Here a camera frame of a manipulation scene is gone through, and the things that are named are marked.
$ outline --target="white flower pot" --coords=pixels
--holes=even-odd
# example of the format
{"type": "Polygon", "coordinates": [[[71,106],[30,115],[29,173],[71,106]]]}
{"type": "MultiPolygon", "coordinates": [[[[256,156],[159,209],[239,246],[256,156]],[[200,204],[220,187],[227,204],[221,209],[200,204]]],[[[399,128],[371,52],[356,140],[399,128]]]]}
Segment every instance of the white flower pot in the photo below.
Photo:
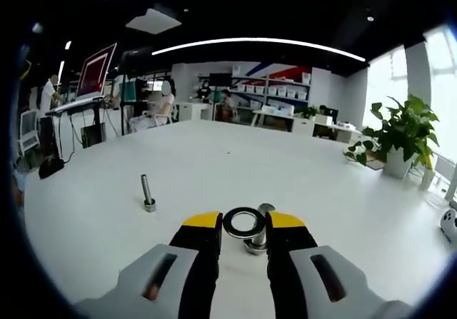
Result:
{"type": "Polygon", "coordinates": [[[404,178],[411,167],[411,164],[417,158],[417,153],[406,162],[403,161],[403,148],[396,150],[392,148],[387,154],[387,162],[384,166],[384,172],[395,178],[404,178]]]}

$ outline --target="metal peg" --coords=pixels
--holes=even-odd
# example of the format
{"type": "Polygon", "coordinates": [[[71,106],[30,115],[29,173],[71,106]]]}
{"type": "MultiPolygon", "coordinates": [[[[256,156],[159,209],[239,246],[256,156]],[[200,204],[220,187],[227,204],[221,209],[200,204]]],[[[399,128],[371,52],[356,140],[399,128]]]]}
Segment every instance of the metal peg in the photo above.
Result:
{"type": "Polygon", "coordinates": [[[141,175],[141,185],[143,186],[144,193],[144,208],[148,212],[153,212],[156,210],[156,201],[151,197],[151,192],[149,190],[148,177],[146,174],[141,175]]]}
{"type": "MultiPolygon", "coordinates": [[[[262,203],[257,210],[265,216],[268,211],[274,211],[276,208],[270,203],[262,203]]],[[[244,247],[248,253],[253,255],[261,255],[266,252],[266,229],[263,228],[262,232],[252,239],[245,239],[244,247]]]]}

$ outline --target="metal ring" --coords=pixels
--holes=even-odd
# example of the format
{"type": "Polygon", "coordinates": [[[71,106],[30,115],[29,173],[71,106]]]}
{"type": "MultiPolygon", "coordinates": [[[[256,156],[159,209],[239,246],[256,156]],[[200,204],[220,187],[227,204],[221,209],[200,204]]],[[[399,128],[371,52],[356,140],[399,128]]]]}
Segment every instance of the metal ring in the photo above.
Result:
{"type": "Polygon", "coordinates": [[[227,212],[224,216],[224,219],[222,220],[222,223],[224,225],[224,229],[230,236],[240,239],[249,239],[258,236],[262,232],[263,228],[265,227],[265,218],[259,211],[254,208],[238,207],[227,212]],[[256,223],[251,230],[240,231],[236,230],[233,225],[231,225],[233,218],[239,216],[240,214],[248,214],[256,219],[256,223]]]}

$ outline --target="potted plant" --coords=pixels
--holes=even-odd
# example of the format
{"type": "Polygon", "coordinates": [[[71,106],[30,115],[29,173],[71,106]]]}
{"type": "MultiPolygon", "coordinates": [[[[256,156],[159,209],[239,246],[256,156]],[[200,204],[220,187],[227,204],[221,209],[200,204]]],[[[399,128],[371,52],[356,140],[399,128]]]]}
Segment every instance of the potted plant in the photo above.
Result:
{"type": "Polygon", "coordinates": [[[370,139],[356,142],[348,147],[344,155],[364,166],[367,158],[383,161],[386,164],[385,172],[398,178],[403,178],[408,173],[413,162],[414,165],[420,163],[426,168],[432,168],[432,150],[427,141],[430,139],[438,145],[431,124],[438,117],[430,106],[411,94],[403,105],[396,99],[389,98],[398,105],[398,108],[387,107],[391,117],[385,119],[379,111],[382,103],[372,103],[371,113],[381,121],[381,129],[364,128],[362,134],[370,139]]]}
{"type": "Polygon", "coordinates": [[[319,113],[319,107],[316,106],[300,106],[296,108],[295,113],[301,113],[301,118],[314,120],[314,117],[319,113]]]}

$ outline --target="black ceiling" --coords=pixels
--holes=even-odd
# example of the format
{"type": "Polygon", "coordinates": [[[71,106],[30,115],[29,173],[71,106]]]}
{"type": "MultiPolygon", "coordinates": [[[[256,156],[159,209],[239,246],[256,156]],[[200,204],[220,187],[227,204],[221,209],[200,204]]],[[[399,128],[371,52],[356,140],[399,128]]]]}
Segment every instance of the black ceiling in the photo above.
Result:
{"type": "MultiPolygon", "coordinates": [[[[306,41],[341,49],[370,61],[417,39],[446,20],[446,0],[28,0],[28,19],[43,24],[41,35],[29,35],[32,75],[64,75],[81,69],[84,59],[118,42],[122,51],[230,37],[269,37],[306,41]],[[161,6],[182,25],[157,35],[128,29],[125,24],[147,8],[161,6]],[[367,21],[372,15],[374,22],[367,21]],[[71,49],[64,50],[72,41],[71,49]]],[[[344,76],[366,64],[345,56],[285,44],[217,44],[157,56],[147,54],[144,69],[197,61],[269,61],[328,68],[344,76]]]]}

